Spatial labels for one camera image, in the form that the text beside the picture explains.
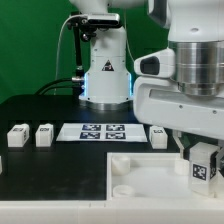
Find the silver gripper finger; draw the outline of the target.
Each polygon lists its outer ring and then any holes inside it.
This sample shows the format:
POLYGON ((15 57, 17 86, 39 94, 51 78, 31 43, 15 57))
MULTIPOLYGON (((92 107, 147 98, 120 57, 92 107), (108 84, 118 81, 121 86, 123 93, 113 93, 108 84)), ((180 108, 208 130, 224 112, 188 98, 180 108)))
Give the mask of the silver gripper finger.
POLYGON ((182 159, 184 159, 185 154, 186 154, 186 149, 190 145, 189 140, 187 139, 187 137, 181 131, 178 131, 178 130, 173 130, 172 131, 172 137, 173 137, 176 145, 179 148, 180 157, 182 159))
POLYGON ((216 168, 221 171, 224 168, 224 140, 218 140, 218 151, 216 155, 216 168))

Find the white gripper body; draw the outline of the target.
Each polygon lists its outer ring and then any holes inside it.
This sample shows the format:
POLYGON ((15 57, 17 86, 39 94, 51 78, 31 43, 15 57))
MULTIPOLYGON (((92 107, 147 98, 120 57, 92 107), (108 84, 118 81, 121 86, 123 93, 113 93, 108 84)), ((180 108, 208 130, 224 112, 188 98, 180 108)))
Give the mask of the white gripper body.
POLYGON ((224 86, 215 97, 181 93, 169 79, 139 77, 134 115, 140 123, 224 140, 224 86))

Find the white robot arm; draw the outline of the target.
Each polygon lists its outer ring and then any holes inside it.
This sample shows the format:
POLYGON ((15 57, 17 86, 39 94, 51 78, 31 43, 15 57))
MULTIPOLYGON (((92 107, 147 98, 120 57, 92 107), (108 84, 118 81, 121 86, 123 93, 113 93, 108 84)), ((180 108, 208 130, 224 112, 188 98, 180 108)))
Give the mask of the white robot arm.
POLYGON ((69 0, 84 14, 147 4, 168 47, 138 58, 137 120, 224 140, 224 0, 69 0))

